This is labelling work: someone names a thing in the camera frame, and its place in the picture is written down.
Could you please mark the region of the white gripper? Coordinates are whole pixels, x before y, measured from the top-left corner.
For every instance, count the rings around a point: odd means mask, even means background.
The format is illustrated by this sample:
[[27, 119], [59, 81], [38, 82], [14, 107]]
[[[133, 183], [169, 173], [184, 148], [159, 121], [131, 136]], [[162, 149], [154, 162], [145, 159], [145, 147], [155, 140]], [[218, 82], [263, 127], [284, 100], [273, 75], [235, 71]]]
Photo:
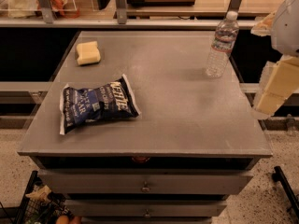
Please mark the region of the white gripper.
[[272, 48], [283, 54], [278, 62], [266, 63], [253, 100], [252, 116], [268, 119], [299, 88], [299, 58], [293, 57], [299, 55], [299, 0], [285, 0], [250, 32], [271, 35]]

